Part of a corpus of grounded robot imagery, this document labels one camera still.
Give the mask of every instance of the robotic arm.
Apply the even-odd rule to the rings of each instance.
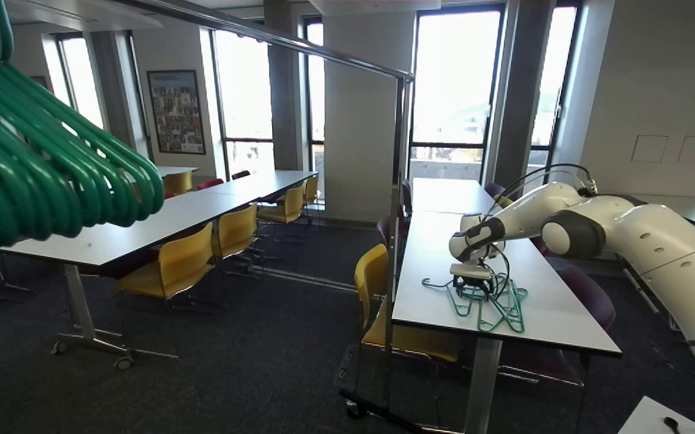
[[[617,195],[579,195],[567,184],[540,186],[495,218],[448,239],[462,264],[451,274],[473,275],[485,251],[501,239],[543,237],[555,256],[627,260],[673,317],[695,356],[695,227],[663,205],[634,205]]]

